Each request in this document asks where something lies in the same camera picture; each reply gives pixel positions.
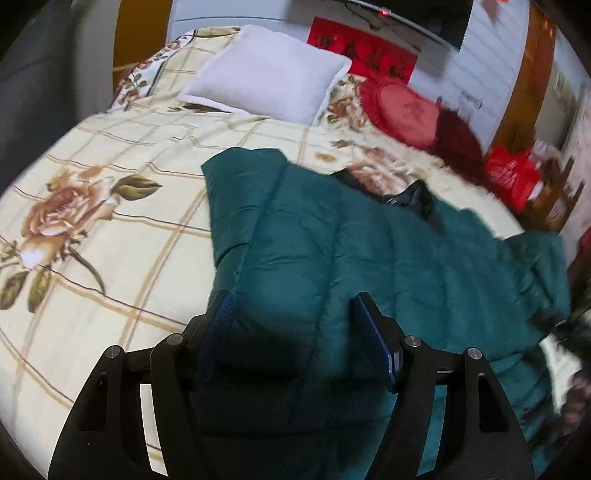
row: red object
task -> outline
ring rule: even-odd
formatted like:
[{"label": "red object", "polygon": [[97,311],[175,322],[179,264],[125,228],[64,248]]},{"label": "red object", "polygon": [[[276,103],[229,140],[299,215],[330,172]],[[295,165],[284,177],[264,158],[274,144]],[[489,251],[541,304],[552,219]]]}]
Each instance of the red object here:
[{"label": "red object", "polygon": [[591,227],[579,239],[579,249],[588,257],[591,257]]},{"label": "red object", "polygon": [[396,78],[368,78],[359,87],[365,114],[383,133],[399,142],[430,151],[440,108]]},{"label": "red object", "polygon": [[433,153],[464,180],[488,188],[480,142],[456,112],[441,110]]},{"label": "red object", "polygon": [[369,33],[314,17],[308,43],[349,57],[349,73],[362,77],[395,77],[408,84],[417,56]]},{"label": "red object", "polygon": [[513,155],[505,147],[496,147],[486,162],[486,174],[496,195],[514,212],[525,208],[531,192],[540,181],[530,152]]}]

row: red bag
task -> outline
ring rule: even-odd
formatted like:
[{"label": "red bag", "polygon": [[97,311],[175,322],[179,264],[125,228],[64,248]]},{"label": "red bag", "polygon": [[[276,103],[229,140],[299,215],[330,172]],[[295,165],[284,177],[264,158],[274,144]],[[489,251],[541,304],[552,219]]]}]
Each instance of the red bag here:
[{"label": "red bag", "polygon": [[515,155],[505,147],[496,147],[486,162],[486,175],[495,194],[516,213],[523,211],[541,178],[529,157],[529,151]]}]

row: red poster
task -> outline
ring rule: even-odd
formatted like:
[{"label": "red poster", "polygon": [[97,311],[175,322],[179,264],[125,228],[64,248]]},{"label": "red poster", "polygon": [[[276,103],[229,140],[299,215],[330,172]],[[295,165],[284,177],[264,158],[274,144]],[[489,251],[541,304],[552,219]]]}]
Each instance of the red poster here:
[{"label": "red poster", "polygon": [[353,60],[349,73],[363,77],[391,76],[408,84],[417,56],[356,28],[314,17],[308,43]]}]

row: blue gripper pad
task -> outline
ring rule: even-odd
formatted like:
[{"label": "blue gripper pad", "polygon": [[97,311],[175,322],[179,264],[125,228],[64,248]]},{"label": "blue gripper pad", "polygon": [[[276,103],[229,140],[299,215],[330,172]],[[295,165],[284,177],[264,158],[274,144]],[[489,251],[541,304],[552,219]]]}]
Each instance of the blue gripper pad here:
[{"label": "blue gripper pad", "polygon": [[396,392],[396,372],[402,365],[402,351],[390,351],[361,294],[353,299],[353,319],[378,380],[390,392]]},{"label": "blue gripper pad", "polygon": [[219,306],[212,313],[212,319],[199,345],[197,369],[193,377],[195,383],[199,386],[211,379],[219,356],[222,336],[230,330],[232,321],[234,320],[236,312],[234,298],[227,291],[223,295]]}]

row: brown wooden furniture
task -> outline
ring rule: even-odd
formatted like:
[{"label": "brown wooden furniture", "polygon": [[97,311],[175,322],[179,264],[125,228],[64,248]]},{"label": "brown wooden furniture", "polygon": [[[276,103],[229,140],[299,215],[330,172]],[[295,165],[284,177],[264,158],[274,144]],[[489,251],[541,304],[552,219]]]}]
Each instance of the brown wooden furniture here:
[{"label": "brown wooden furniture", "polygon": [[554,61],[556,25],[530,2],[530,22],[521,68],[513,94],[492,146],[503,145],[520,153],[534,144],[535,123],[540,115]]},{"label": "brown wooden furniture", "polygon": [[121,0],[113,49],[113,91],[166,43],[173,0]]},{"label": "brown wooden furniture", "polygon": [[564,171],[556,178],[548,179],[540,195],[532,202],[528,202],[523,212],[517,216],[525,230],[556,233],[562,230],[585,187],[582,181],[576,193],[571,194],[567,181],[573,165],[574,160],[571,158]]}]

